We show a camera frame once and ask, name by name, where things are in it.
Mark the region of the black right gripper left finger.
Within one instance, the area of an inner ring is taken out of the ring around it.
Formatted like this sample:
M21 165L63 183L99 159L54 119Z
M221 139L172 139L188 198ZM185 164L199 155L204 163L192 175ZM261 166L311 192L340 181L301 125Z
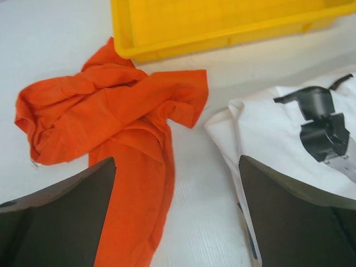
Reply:
M109 157L1 203L1 266L93 266L115 173Z

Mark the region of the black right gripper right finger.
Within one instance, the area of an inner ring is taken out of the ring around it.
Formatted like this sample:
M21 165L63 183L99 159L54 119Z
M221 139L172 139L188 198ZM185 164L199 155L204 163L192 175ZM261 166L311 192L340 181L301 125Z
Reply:
M263 266L355 266L355 200L249 156L239 170Z

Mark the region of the orange t-shirt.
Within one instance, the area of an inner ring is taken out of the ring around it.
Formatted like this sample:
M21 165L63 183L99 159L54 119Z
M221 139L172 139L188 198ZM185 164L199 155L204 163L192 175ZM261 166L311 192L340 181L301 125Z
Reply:
M172 120L188 128L207 102L205 70L146 74L113 39L73 76L38 81L16 101L15 124L42 165L112 157L115 182L96 266L149 266L175 186Z

